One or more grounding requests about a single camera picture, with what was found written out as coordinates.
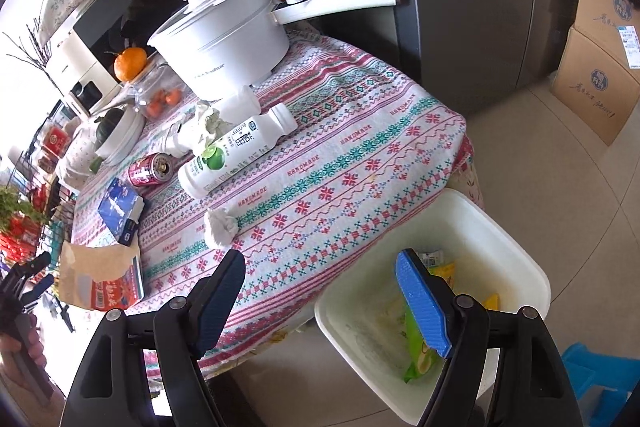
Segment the cream bread snack bag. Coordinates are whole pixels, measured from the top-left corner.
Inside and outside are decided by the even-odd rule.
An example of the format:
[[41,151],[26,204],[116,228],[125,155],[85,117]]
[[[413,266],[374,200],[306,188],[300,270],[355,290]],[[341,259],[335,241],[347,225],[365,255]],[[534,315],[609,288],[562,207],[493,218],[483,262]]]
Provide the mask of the cream bread snack bag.
[[[435,275],[435,277],[441,277],[446,281],[449,287],[454,285],[454,277],[457,273],[456,262],[449,261],[441,249],[437,249],[437,251],[419,253],[418,257],[425,265],[428,273]],[[499,303],[499,295],[491,294],[484,300],[483,306],[487,310],[497,311]]]

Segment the brown paper bag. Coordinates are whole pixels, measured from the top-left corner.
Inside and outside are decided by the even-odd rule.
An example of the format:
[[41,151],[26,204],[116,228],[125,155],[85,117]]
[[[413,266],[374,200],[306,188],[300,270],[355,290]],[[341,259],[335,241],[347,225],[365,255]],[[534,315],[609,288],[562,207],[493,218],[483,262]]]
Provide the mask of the brown paper bag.
[[127,310],[144,297],[137,237],[129,246],[87,247],[64,242],[58,298],[86,310]]

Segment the blue almond carton box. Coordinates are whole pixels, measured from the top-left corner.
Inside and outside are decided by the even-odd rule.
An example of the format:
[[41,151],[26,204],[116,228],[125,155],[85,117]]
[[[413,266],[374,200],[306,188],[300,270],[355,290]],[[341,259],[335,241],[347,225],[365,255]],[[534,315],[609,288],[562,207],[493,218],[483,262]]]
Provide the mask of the blue almond carton box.
[[137,232],[145,201],[127,181],[114,178],[103,195],[98,213],[119,244],[130,246]]

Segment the red milk drink can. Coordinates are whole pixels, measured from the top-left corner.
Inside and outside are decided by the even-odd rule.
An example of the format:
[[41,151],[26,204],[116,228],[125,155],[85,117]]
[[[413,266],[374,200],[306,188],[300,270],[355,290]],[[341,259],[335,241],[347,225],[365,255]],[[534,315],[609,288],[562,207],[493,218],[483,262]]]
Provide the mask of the red milk drink can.
[[174,161],[165,153],[154,153],[134,161],[127,170],[134,187],[157,186],[171,179]]

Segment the white trash bin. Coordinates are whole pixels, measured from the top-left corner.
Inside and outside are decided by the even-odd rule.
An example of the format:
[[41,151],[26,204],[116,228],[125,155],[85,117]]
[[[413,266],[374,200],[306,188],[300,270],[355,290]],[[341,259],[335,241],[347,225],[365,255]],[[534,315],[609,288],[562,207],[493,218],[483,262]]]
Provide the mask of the white trash bin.
[[404,330],[407,306],[435,327],[431,340],[454,353],[447,321],[457,295],[477,303],[491,295],[502,312],[523,307],[545,317],[551,287],[537,262],[461,193],[440,192],[431,205],[393,227],[331,283],[314,317],[331,345],[361,380],[409,425],[416,425],[442,373],[404,380],[411,357]]

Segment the crumpled white tissue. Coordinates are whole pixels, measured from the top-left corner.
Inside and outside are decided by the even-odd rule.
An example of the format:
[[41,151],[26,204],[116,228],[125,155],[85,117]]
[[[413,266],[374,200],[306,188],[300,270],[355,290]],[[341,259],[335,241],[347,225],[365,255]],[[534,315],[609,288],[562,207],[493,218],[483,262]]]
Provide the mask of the crumpled white tissue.
[[238,220],[225,209],[207,209],[203,222],[204,241],[210,249],[230,247],[239,232]]

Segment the blue plastic stool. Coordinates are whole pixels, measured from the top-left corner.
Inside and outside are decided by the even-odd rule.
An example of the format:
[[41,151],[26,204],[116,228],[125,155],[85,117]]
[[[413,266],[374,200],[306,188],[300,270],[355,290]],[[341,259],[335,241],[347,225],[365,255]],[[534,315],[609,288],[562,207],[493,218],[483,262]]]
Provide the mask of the blue plastic stool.
[[639,425],[639,360],[600,355],[574,343],[562,361],[585,426]]

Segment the white lime yogurt bottle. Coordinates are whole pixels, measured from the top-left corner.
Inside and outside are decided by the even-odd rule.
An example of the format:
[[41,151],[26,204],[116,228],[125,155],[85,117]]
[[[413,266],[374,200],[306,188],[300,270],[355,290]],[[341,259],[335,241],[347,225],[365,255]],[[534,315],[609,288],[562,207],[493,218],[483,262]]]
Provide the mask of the white lime yogurt bottle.
[[181,188],[194,199],[206,197],[296,129],[297,121],[284,103],[248,118],[178,169]]

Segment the dark green squash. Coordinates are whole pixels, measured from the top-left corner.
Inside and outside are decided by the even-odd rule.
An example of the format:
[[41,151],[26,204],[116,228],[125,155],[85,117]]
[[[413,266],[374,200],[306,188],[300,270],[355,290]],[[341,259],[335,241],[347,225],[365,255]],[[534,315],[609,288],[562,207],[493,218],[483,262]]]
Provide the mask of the dark green squash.
[[114,129],[119,124],[119,121],[124,116],[124,111],[121,108],[113,107],[102,114],[96,122],[96,147],[100,147],[110,137]]

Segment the patterned tablecloth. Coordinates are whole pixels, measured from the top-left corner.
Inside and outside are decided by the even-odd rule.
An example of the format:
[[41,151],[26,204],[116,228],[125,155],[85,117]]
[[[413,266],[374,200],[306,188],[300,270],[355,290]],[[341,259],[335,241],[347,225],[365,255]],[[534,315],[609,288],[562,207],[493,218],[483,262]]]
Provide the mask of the patterned tablecloth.
[[244,256],[245,282],[217,346],[201,359],[208,377],[308,319],[329,283],[444,188],[483,199],[461,115],[356,46],[303,25],[288,40],[256,94],[263,108],[288,106],[297,130],[203,199],[175,180],[141,192],[140,313],[216,269],[222,251],[205,243],[207,210],[238,221],[233,247]]

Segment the crumpled paper wrapper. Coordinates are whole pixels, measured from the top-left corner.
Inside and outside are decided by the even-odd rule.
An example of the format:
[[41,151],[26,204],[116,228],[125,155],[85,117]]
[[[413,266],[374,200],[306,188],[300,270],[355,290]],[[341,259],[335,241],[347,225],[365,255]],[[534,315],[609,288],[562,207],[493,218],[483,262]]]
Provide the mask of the crumpled paper wrapper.
[[235,124],[224,120],[219,110],[214,106],[203,101],[195,104],[195,130],[193,133],[198,139],[198,143],[213,142],[234,127]]

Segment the white coffee machine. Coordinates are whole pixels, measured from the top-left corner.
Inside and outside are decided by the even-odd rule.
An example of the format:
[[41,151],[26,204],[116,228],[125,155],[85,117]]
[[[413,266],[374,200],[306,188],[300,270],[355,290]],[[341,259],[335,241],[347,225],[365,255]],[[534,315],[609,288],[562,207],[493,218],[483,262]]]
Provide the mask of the white coffee machine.
[[71,24],[58,28],[50,45],[46,72],[81,119],[98,113],[119,94],[120,83],[107,72]]

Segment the small orange in jar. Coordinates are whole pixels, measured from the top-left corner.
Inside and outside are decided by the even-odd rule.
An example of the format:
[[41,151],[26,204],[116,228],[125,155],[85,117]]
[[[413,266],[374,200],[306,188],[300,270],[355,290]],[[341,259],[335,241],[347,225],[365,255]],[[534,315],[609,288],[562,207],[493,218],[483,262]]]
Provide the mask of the small orange in jar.
[[165,92],[164,102],[168,106],[176,106],[182,99],[182,91],[174,89]]
[[156,91],[150,98],[150,101],[145,105],[145,115],[151,119],[157,119],[162,115],[165,102],[164,102],[165,91],[160,89]]

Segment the glass jar with lid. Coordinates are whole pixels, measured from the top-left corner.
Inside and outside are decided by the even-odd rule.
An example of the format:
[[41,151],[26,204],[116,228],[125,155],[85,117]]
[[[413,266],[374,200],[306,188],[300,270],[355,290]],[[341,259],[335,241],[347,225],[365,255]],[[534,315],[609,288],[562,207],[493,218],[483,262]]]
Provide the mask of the glass jar with lid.
[[157,120],[169,109],[177,107],[188,91],[165,59],[154,53],[124,93],[126,103],[133,105],[145,118]]

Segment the large orange on jar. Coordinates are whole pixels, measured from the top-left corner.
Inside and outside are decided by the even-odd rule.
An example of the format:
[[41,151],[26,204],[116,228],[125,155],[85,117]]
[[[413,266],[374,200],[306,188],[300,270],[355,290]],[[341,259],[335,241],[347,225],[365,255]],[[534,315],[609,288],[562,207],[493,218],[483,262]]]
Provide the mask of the large orange on jar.
[[142,72],[148,62],[145,49],[134,46],[116,55],[113,68],[114,75],[121,82],[130,82]]

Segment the cardboard box lower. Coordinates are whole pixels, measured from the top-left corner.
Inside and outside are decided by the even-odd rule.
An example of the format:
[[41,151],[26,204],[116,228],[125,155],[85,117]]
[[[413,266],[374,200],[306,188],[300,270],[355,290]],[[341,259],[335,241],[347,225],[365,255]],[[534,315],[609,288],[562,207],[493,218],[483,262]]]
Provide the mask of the cardboard box lower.
[[611,145],[639,102],[639,71],[572,28],[550,90]]

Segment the cardboard box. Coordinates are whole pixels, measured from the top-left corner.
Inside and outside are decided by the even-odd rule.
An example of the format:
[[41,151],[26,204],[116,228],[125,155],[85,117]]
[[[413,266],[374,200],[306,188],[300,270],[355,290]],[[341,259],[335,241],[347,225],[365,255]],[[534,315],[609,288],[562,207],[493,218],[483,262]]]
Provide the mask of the cardboard box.
[[550,90],[611,145],[639,102],[639,71],[572,28]]
[[578,0],[573,27],[639,81],[639,11],[629,0]]

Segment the white electric cooking pot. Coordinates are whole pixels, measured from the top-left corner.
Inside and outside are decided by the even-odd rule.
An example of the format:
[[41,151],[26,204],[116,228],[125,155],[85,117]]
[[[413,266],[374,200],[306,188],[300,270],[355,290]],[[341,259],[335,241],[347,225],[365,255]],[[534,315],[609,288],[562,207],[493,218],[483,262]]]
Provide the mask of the white electric cooking pot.
[[285,26],[301,20],[394,6],[399,0],[186,0],[148,40],[202,101],[271,76],[288,53]]

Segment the cardboard box upper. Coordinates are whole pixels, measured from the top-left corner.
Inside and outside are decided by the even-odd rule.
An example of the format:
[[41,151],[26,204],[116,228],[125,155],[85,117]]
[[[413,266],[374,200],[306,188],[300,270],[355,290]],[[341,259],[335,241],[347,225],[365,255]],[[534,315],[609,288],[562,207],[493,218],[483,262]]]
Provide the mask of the cardboard box upper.
[[573,27],[639,81],[639,11],[629,0],[578,0]]

